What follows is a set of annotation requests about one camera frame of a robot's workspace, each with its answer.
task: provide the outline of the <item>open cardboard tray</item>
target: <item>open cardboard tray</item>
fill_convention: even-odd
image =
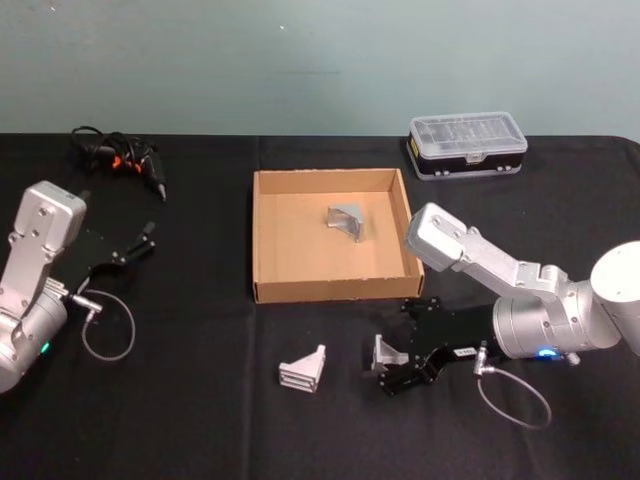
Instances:
[[[364,237],[328,228],[356,203]],[[417,297],[422,262],[404,248],[411,212],[398,169],[260,171],[253,184],[257,303]]]

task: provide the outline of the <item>black table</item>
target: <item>black table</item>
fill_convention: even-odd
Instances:
[[[553,425],[528,432],[482,403],[469,364],[432,387],[387,398],[362,376],[362,345],[401,324],[398,301],[256,306],[251,182],[256,169],[400,167],[416,211],[435,201],[516,258],[573,279],[640,238],[640,147],[613,137],[533,137],[513,177],[424,183],[398,138],[157,136],[162,205],[138,179],[74,174],[65,135],[0,136],[0,230],[25,187],[90,189],[85,225],[126,242],[149,219],[155,255],[111,285],[138,323],[134,351],[89,357],[73,317],[22,383],[0,398],[0,478],[638,478],[640,362],[622,342],[564,364],[511,362],[548,398]],[[8,245],[2,243],[6,258]],[[447,306],[494,295],[427,273]],[[280,387],[277,365],[327,346],[318,392]],[[535,403],[498,379],[512,412]]]

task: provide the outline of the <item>gray wall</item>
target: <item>gray wall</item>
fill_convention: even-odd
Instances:
[[[0,131],[404,134],[507,110],[640,140],[637,0],[5,0]]]

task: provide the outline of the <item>gray cable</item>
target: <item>gray cable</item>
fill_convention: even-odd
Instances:
[[[482,397],[482,399],[486,402],[487,405],[489,405],[489,407],[491,407],[491,409],[494,412],[496,412],[501,417],[506,418],[510,422],[513,422],[513,423],[515,423],[517,425],[520,425],[521,427],[528,428],[530,430],[542,430],[543,428],[547,428],[549,426],[549,424],[551,423],[551,420],[553,419],[553,414],[551,412],[551,406],[549,405],[549,402],[547,402],[547,399],[544,398],[544,396],[542,396],[542,394],[540,392],[538,392],[535,388],[533,388],[527,382],[522,380],[520,377],[517,377],[513,373],[507,372],[506,370],[501,370],[499,368],[493,367],[491,370],[488,370],[488,371],[485,372],[485,374],[487,374],[487,373],[497,373],[497,374],[500,374],[500,375],[504,375],[505,377],[508,377],[508,378],[510,378],[512,380],[515,380],[517,383],[519,383],[524,388],[526,388],[531,393],[533,393],[542,402],[542,406],[545,409],[545,412],[546,412],[546,415],[547,415],[547,419],[546,419],[546,421],[544,423],[541,423],[539,425],[532,425],[530,423],[526,423],[526,422],[523,422],[522,420],[519,420],[519,419],[517,419],[515,417],[512,417],[511,415],[509,415],[508,413],[504,412],[503,410],[500,410],[485,395],[484,390],[482,390],[482,377],[480,377],[480,378],[478,378],[478,381],[477,381],[478,391],[480,392],[480,396]]]
[[[124,308],[125,312],[127,312],[127,315],[129,316],[129,320],[131,321],[131,340],[129,341],[129,346],[127,347],[127,349],[120,355],[116,355],[113,357],[105,357],[104,355],[100,355],[93,348],[91,348],[89,342],[87,341],[87,329],[89,328],[89,324],[92,320],[89,319],[88,321],[84,322],[84,326],[82,327],[82,343],[84,344],[84,348],[86,348],[87,352],[89,352],[92,356],[94,356],[98,360],[102,360],[103,362],[117,362],[118,360],[122,360],[124,357],[129,355],[129,353],[133,349],[133,344],[136,342],[136,322],[133,319],[133,313],[131,313],[131,310],[129,310],[129,307],[127,307],[126,303],[124,303],[122,300],[120,300],[115,295],[112,295],[111,293],[103,292],[102,290],[85,290],[85,292],[108,297],[118,302],[120,306]]]

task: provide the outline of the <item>plastic storage case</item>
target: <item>plastic storage case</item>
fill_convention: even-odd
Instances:
[[[527,139],[507,112],[417,117],[407,150],[421,180],[517,173]]]

